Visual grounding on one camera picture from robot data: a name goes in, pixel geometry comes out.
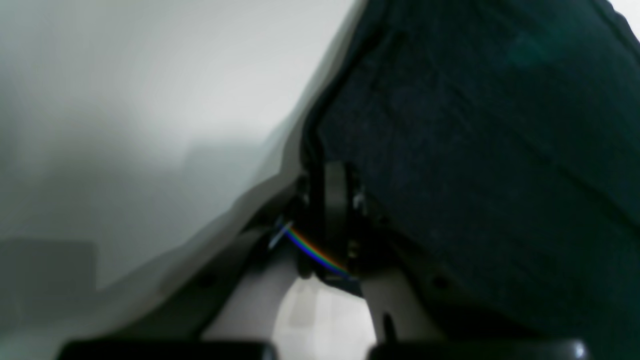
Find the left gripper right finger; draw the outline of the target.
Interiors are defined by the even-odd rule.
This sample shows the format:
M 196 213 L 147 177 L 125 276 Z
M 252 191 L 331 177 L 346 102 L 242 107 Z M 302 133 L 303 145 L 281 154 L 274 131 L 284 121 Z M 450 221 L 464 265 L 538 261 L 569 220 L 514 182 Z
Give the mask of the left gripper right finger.
M 591 357 L 582 340 L 542 335 L 470 294 L 396 227 L 345 162 L 325 166 L 325 233 L 368 306 L 377 338 L 369 360 Z

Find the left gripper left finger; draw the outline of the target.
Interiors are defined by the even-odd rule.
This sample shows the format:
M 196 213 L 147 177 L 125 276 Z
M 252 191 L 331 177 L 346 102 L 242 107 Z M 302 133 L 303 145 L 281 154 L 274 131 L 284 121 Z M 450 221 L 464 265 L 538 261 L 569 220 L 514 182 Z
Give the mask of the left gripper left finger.
M 58 359 L 277 360 L 272 333 L 299 274 L 284 218 L 308 193 L 308 177 L 299 176 L 160 305 L 103 337 L 69 342 Z

